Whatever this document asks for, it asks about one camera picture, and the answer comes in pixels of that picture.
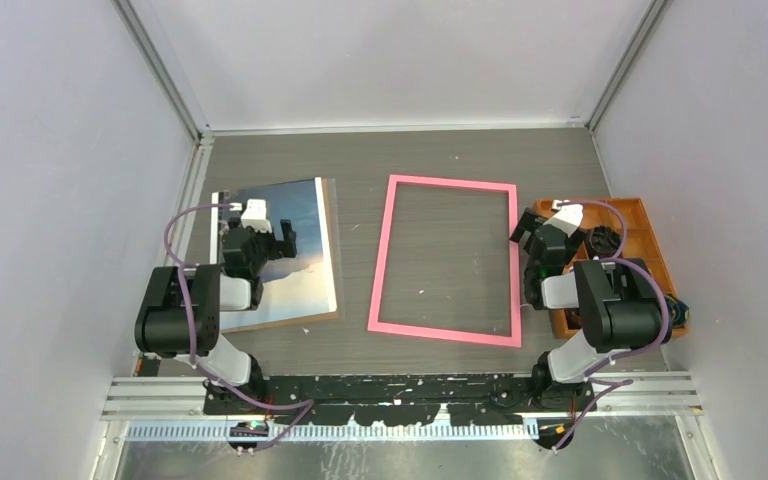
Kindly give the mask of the pink wooden picture frame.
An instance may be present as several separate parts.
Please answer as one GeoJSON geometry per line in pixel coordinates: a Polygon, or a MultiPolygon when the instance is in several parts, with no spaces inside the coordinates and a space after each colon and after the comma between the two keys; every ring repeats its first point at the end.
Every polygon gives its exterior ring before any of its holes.
{"type": "Polygon", "coordinates": [[[517,186],[511,183],[486,182],[454,178],[429,176],[413,176],[393,174],[389,177],[384,213],[381,225],[375,274],[370,299],[367,329],[370,332],[416,337],[431,340],[451,341],[487,345],[494,347],[519,348],[522,346],[522,316],[521,300],[522,280],[518,246],[508,240],[506,246],[509,254],[509,300],[510,300],[510,334],[507,336],[465,332],[451,329],[438,329],[415,325],[403,325],[385,322],[380,318],[383,288],[387,270],[388,251],[392,231],[393,214],[398,187],[415,185],[446,189],[463,189],[505,193],[508,204],[508,232],[512,233],[518,225],[518,195],[517,186]]]}

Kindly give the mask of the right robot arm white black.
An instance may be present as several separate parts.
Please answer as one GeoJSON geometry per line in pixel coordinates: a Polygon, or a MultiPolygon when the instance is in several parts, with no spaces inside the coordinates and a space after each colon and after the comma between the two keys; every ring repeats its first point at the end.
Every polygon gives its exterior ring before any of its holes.
{"type": "Polygon", "coordinates": [[[531,398],[556,410],[576,397],[593,375],[615,360],[653,350],[669,340],[672,320],[663,290],[639,259],[623,256],[628,225],[616,241],[587,260],[576,253],[594,229],[584,229],[583,202],[562,201],[551,217],[523,211],[510,234],[527,256],[523,297],[536,310],[575,310],[580,328],[543,353],[531,372],[531,398]]]}

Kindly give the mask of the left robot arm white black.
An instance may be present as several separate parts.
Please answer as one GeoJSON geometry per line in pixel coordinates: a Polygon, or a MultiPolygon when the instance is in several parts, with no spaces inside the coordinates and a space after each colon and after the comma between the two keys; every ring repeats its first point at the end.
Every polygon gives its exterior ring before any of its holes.
{"type": "Polygon", "coordinates": [[[296,256],[296,233],[287,219],[274,232],[261,199],[226,207],[235,215],[218,242],[220,263],[190,264],[169,250],[174,263],[152,271],[134,336],[141,352],[188,364],[205,376],[208,393],[253,414],[266,405],[267,382],[257,360],[221,334],[220,314],[258,309],[262,270],[296,256]]]}

